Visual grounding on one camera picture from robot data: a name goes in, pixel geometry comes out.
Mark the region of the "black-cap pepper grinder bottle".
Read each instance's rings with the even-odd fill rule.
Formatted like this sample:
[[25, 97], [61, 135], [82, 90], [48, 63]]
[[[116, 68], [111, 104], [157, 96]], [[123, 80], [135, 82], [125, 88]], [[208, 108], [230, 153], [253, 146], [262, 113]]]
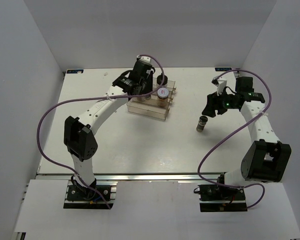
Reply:
[[204, 115], [200, 116], [198, 120], [198, 124], [196, 126], [196, 131], [201, 133], [204, 130], [207, 122], [208, 122], [208, 118], [206, 116]]

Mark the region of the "white granule shaker bottle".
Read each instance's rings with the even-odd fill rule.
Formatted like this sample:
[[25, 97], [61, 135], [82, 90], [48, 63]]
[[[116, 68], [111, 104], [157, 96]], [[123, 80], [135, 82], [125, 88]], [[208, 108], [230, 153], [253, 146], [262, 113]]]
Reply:
[[161, 86], [162, 88], [166, 88], [168, 85], [168, 77], [166, 75], [158, 75], [156, 78], [156, 87]]

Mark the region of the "white-lid brown sauce jar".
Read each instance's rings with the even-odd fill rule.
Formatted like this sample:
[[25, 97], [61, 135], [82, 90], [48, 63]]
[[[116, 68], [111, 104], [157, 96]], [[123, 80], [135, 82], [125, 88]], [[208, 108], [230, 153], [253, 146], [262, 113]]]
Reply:
[[165, 87], [161, 87], [157, 90], [157, 98], [158, 98], [158, 105], [164, 108], [168, 103], [169, 98], [169, 91]]

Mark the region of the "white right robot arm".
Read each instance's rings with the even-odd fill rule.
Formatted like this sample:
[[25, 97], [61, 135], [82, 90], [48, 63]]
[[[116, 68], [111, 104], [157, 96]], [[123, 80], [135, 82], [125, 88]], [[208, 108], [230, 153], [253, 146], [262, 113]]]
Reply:
[[255, 92], [252, 77], [238, 77], [235, 90], [227, 93], [227, 80], [215, 77], [212, 83], [216, 92], [207, 96], [202, 111], [205, 117], [214, 118], [227, 110], [239, 110], [248, 124], [251, 146], [243, 157], [240, 167], [227, 172], [215, 188], [216, 195], [226, 200], [234, 193], [234, 186], [243, 187], [252, 183], [277, 183], [283, 178], [292, 153], [289, 144], [282, 143], [275, 134], [268, 116], [264, 112], [266, 101]]

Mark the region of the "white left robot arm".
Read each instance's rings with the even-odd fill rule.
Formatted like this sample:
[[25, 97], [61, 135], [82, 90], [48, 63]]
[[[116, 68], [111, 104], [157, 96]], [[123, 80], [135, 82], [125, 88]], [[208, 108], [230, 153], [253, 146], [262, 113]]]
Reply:
[[153, 90], [153, 66], [149, 57], [142, 56], [133, 69], [125, 71], [105, 93], [104, 100], [77, 117], [69, 116], [64, 122], [64, 144], [70, 153], [80, 185], [78, 193], [89, 200], [95, 196], [96, 179], [93, 173], [92, 157], [98, 149], [95, 135], [101, 125], [132, 96], [148, 95]]

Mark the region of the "clear tiered acrylic organizer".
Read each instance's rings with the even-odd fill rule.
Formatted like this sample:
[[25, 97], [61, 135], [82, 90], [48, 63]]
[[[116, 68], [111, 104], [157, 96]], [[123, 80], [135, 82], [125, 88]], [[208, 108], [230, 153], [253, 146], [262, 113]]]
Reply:
[[165, 121], [169, 114], [170, 107], [173, 103], [174, 95], [176, 93], [176, 87], [175, 87], [176, 82], [172, 80], [167, 81], [166, 88], [169, 91], [169, 96], [165, 107], [160, 107], [158, 105], [157, 90], [162, 87], [156, 86], [157, 78], [154, 78], [153, 83], [154, 83], [153, 84], [154, 92], [150, 95], [150, 97], [147, 99], [145, 97], [132, 98], [127, 103], [127, 110], [130, 113], [152, 117], [152, 118]]

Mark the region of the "dark logo sticker right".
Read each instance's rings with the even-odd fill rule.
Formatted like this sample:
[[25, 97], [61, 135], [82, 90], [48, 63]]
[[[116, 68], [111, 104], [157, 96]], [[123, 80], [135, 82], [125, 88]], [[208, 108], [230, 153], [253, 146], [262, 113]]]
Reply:
[[215, 67], [214, 69], [216, 72], [227, 72], [232, 70], [231, 67]]

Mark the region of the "dark logo sticker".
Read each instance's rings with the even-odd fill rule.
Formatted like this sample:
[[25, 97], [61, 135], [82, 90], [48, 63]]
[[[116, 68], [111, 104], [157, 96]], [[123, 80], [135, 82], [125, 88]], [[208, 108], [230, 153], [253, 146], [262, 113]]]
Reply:
[[214, 69], [216, 72], [227, 72], [232, 70], [231, 67], [215, 67]]
[[68, 69], [66, 74], [82, 74], [83, 72], [83, 69]]

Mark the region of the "dark logo sticker left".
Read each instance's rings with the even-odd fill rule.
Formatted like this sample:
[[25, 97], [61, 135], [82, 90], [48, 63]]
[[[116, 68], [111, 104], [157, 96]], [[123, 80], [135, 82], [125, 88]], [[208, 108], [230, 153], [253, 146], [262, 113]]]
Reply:
[[82, 74], [83, 72], [83, 69], [68, 69], [66, 74]]

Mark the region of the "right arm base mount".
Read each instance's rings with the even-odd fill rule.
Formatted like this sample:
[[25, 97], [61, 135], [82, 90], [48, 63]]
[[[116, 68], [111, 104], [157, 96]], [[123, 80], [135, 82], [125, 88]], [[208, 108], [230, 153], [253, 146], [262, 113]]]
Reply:
[[204, 213], [247, 212], [244, 191], [215, 184], [198, 185], [193, 193], [199, 195], [200, 211]]

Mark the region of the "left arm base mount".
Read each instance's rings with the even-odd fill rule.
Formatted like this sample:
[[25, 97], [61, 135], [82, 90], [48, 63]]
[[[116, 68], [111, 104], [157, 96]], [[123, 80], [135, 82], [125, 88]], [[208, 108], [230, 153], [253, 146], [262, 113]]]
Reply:
[[116, 185], [97, 184], [95, 180], [90, 187], [81, 186], [72, 176], [66, 188], [63, 208], [81, 210], [110, 210], [116, 198]]

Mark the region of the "aluminium table rail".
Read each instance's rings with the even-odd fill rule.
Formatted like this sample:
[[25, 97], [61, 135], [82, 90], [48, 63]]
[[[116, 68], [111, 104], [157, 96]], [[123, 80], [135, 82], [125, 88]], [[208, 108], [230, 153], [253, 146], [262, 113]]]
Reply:
[[[72, 173], [58, 173], [58, 174], [37, 174], [36, 180], [70, 180]], [[201, 181], [197, 174], [194, 173], [143, 173], [143, 174], [125, 174], [113, 173], [103, 174], [96, 173], [94, 175], [97, 181]]]

